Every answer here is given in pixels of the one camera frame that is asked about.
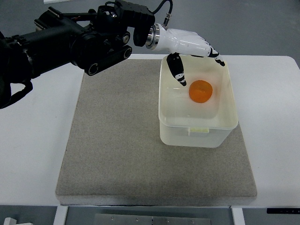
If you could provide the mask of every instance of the orange ball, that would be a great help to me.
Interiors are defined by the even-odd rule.
[[[212,95],[212,86],[206,81],[194,81],[188,90],[191,100],[197,103],[204,103],[210,99]]]

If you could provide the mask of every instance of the white object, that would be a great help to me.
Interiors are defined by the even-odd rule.
[[[146,47],[154,50],[168,50],[170,53],[212,57],[221,60],[222,56],[196,32],[178,29],[167,29],[156,23],[152,30],[151,40],[147,40]]]
[[[56,210],[53,225],[64,225],[67,217],[68,206],[59,205]]]
[[[5,218],[3,225],[33,225],[33,224],[32,223],[17,224],[17,221],[15,219],[7,217]]]
[[[187,85],[173,78],[166,58],[162,60],[158,117],[160,138],[168,145],[218,147],[238,125],[238,116],[228,67],[211,58],[181,56]],[[205,103],[189,97],[189,86],[197,80],[211,84],[213,93]]]
[[[242,208],[231,208],[234,225],[245,225]]]

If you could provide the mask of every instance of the gray felt mat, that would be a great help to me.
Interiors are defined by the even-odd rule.
[[[56,196],[64,205],[217,206],[256,197],[239,126],[215,149],[159,137],[161,60],[84,76]]]

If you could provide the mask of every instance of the translucent plastic box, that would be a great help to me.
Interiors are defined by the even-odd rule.
[[[218,147],[238,125],[227,64],[212,58],[181,56],[187,85],[183,87],[171,74],[166,57],[160,70],[158,117],[160,138],[167,145]],[[189,97],[192,82],[204,80],[213,92],[205,103]]]

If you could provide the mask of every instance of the black cable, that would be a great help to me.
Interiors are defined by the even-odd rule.
[[[172,0],[163,0],[160,4],[159,4],[159,6],[157,7],[157,9],[155,9],[153,12],[151,12],[152,14],[155,14],[155,13],[157,13],[160,9],[161,9],[161,7],[165,4],[165,2],[166,1],[168,1],[168,2],[170,2],[170,9],[169,9],[169,14],[171,14],[171,12],[172,12],[172,9],[173,9],[173,1]]]

